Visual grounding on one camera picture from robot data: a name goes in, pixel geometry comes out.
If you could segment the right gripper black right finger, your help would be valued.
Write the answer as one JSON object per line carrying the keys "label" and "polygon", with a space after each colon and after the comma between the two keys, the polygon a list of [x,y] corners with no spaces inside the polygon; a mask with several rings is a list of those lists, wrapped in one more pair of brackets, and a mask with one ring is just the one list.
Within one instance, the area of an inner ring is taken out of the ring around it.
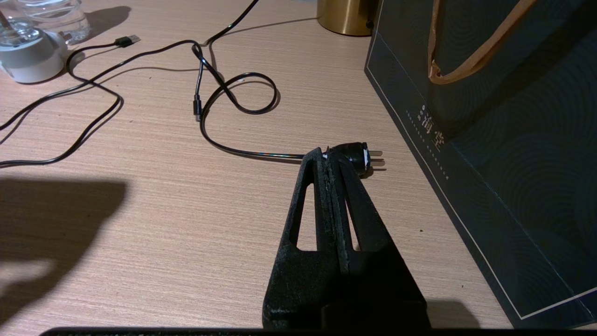
{"label": "right gripper black right finger", "polygon": [[326,306],[338,329],[427,329],[427,303],[352,163],[327,155],[340,295]]}

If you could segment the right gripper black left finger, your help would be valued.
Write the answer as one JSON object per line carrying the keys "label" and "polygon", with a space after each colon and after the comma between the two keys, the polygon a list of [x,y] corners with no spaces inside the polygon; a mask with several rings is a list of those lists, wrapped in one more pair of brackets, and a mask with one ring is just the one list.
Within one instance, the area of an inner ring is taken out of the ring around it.
{"label": "right gripper black left finger", "polygon": [[[351,242],[345,203],[339,200],[338,153],[315,149],[301,162],[262,306],[265,328],[320,328],[324,307],[343,295],[341,249]],[[307,187],[314,188],[316,249],[297,246]]]}

